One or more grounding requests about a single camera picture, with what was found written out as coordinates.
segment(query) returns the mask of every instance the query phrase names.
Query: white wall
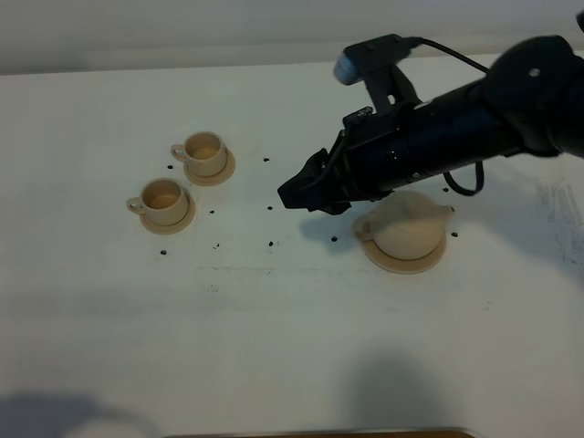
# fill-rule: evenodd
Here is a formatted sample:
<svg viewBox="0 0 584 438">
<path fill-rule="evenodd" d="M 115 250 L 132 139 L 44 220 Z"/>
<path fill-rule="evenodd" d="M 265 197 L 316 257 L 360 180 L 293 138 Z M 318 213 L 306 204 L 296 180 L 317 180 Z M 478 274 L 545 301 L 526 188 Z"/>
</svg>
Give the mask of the white wall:
<svg viewBox="0 0 584 438">
<path fill-rule="evenodd" d="M 388 33 L 467 53 L 560 33 L 581 0 L 0 0 L 0 73 L 328 60 Z"/>
</svg>

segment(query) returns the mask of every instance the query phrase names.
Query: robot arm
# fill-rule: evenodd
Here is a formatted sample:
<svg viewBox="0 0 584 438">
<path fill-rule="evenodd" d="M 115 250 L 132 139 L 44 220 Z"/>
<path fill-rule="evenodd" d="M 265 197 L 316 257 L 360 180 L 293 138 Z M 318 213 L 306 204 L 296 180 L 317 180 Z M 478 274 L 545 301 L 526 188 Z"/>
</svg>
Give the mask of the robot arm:
<svg viewBox="0 0 584 438">
<path fill-rule="evenodd" d="M 497 155 L 584 158 L 584 60 L 566 40 L 530 39 L 490 70 L 465 58 L 486 75 L 421 102 L 397 63 L 428 43 L 439 46 L 389 35 L 344 50 L 335 76 L 347 85 L 364 80 L 375 110 L 345 117 L 331 151 L 315 153 L 278 189 L 286 208 L 341 214 L 351 201 L 380 199 L 440 173 L 456 192 L 473 195 L 484 181 L 481 162 Z M 468 190 L 449 171 L 472 163 L 477 186 Z"/>
</svg>

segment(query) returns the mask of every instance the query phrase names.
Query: white table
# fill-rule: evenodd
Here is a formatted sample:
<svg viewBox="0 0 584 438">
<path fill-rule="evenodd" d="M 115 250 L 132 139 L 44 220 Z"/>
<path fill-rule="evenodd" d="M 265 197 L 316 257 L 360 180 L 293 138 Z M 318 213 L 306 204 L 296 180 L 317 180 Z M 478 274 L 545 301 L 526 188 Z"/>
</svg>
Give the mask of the white table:
<svg viewBox="0 0 584 438">
<path fill-rule="evenodd" d="M 403 68 L 422 99 L 478 75 L 447 57 Z M 494 159 L 474 199 L 442 177 L 411 186 L 455 207 L 459 236 L 429 272 L 381 271 L 349 235 L 370 203 L 328 216 L 285 210 L 276 193 L 370 104 L 330 71 L 0 78 L 0 427 L 69 436 L 97 421 L 95 402 L 149 437 L 584 434 L 584 161 Z M 169 152 L 198 130 L 235 154 L 223 185 L 190 185 Z M 177 235 L 126 210 L 162 176 L 196 201 Z"/>
</svg>

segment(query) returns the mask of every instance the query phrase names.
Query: cup rim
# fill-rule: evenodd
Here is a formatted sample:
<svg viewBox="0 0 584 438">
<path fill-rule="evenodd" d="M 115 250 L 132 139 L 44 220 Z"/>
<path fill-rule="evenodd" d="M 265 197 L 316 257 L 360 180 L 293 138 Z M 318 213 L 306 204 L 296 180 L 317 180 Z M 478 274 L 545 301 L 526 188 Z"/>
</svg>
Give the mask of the cup rim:
<svg viewBox="0 0 584 438">
<path fill-rule="evenodd" d="M 176 201 L 174 203 L 172 203 L 172 205 L 169 205 L 168 207 L 164 207 L 164 208 L 152 208 L 144 202 L 143 195 L 144 195 L 144 192 L 146 191 L 146 189 L 148 189 L 154 183 L 159 183 L 160 181 L 167 181 L 169 183 L 175 184 L 179 188 L 180 194 L 179 194 L 179 197 L 176 199 Z M 155 178 L 153 180 L 149 180 L 148 182 L 146 182 L 144 184 L 144 186 L 142 187 L 142 190 L 140 191 L 140 202 L 141 202 L 142 206 L 145 208 L 148 208 L 148 209 L 153 210 L 155 212 L 163 212 L 165 210 L 168 210 L 169 208 L 173 208 L 179 201 L 181 201 L 182 196 L 186 196 L 186 193 L 185 193 L 185 190 L 183 189 L 183 186 L 177 180 L 175 180 L 173 178 Z"/>
<path fill-rule="evenodd" d="M 209 158 L 204 158 L 204 159 L 200 159 L 200 158 L 194 158 L 191 155 L 189 155 L 189 152 L 186 151 L 186 143 L 189 142 L 189 140 L 192 137 L 195 137 L 197 135 L 201 135 L 201 134 L 210 134 L 213 137 L 215 137 L 217 140 L 219 140 L 219 151 L 217 151 L 217 153 L 213 156 L 213 157 L 209 157 Z M 182 144 L 182 148 L 184 149 L 184 153 L 186 153 L 186 155 L 193 161 L 195 162 L 209 162 L 211 160 L 214 160 L 217 158 L 217 156 L 221 153 L 221 150 L 225 150 L 225 144 L 223 143 L 223 139 L 221 138 L 221 136 L 219 136 L 219 134 L 216 134 L 210 130 L 199 130 L 194 134 L 189 135 L 186 140 L 184 141 L 184 143 Z"/>
</svg>

